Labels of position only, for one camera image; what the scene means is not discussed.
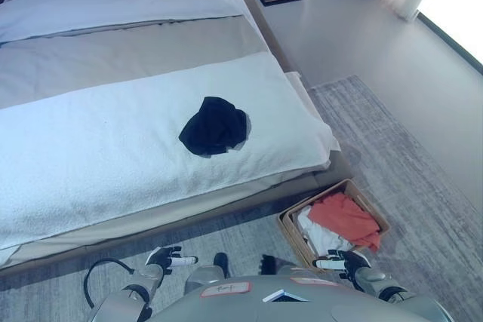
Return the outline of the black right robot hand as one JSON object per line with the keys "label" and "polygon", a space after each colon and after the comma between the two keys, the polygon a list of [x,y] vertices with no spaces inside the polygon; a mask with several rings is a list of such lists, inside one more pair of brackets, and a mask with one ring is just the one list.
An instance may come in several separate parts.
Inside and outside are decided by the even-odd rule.
{"label": "black right robot hand", "polygon": [[340,279],[354,281],[360,268],[370,268],[371,264],[364,254],[356,251],[329,250],[328,254],[312,261],[312,266],[337,271]]}

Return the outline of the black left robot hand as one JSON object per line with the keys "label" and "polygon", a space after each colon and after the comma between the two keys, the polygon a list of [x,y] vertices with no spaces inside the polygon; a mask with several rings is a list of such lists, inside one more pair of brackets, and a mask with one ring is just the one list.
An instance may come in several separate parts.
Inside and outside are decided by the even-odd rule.
{"label": "black left robot hand", "polygon": [[149,255],[145,265],[158,265],[164,274],[171,274],[174,267],[198,263],[197,256],[182,256],[182,247],[156,247]]}

